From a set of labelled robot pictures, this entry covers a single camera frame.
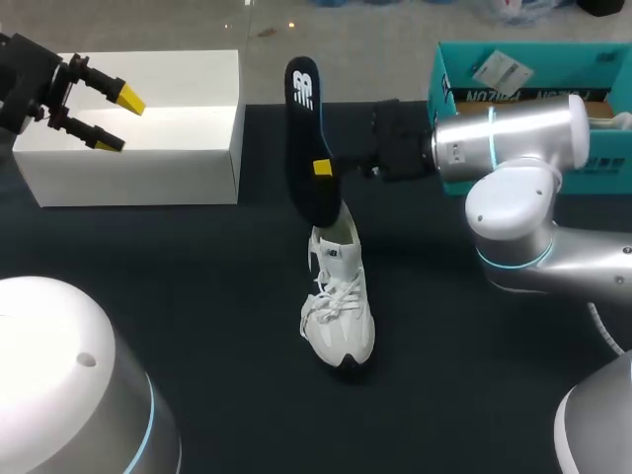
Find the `white box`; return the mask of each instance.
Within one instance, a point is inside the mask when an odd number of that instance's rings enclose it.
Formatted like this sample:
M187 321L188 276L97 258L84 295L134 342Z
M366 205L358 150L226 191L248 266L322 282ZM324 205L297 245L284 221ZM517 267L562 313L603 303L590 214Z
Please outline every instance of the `white box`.
M147 107L139 117L73 87L70 116L124 140L122 153L31 123L13 151L40 206L237 202L245 110L238 51L81 55L126 81Z

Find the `shoe tongue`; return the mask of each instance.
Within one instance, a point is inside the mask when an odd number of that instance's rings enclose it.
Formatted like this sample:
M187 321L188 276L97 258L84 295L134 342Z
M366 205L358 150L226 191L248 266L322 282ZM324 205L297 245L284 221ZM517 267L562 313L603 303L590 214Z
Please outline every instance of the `shoe tongue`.
M358 244L340 245L321 239L320 250L329 275L343 281L352 281L356 277L360 261Z

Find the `dark tablecloth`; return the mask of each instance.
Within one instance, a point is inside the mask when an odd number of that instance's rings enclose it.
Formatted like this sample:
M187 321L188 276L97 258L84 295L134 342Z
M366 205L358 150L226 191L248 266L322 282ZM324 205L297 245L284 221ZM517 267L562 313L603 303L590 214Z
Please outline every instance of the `dark tablecloth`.
M325 108L334 152L370 149L370 113ZM40 209L5 144L0 277L103 306L178 419L185 474L557 473L557 406L612 359L585 304L488 284L437 179L349 177L377 341L366 377L333 376L298 334L310 229L285 194L283 107L245 127L236 206ZM631 203L561 197L556 220L632 231Z

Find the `robotic arm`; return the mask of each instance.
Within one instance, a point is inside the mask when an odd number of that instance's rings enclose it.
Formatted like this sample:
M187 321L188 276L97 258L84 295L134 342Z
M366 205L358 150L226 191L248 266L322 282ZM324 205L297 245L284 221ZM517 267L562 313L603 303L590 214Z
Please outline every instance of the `robotic arm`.
M553 218L563 174L589 158L580 97L489 108L421 133L397 119L398 107L376 106L377 151L334 158L334 178L360 169L387 182L433 174L447 183L476 181L465 213L493 284L632 304L632 236L560 227Z
M76 136L90 148L122 151L124 141L99 126L69 116L66 100L80 80L115 104L142 115L145 105L120 78L113 79L88 66L88 57L75 54L65 63L54 52L21 35L0 34L0 128L22 133L31 120Z

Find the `sneaker logo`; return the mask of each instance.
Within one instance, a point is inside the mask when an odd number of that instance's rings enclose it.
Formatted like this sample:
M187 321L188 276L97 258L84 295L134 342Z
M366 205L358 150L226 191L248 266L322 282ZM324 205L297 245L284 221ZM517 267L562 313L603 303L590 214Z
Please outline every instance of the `sneaker logo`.
M309 74L294 71L294 102L310 111L314 110L312 102L312 78Z

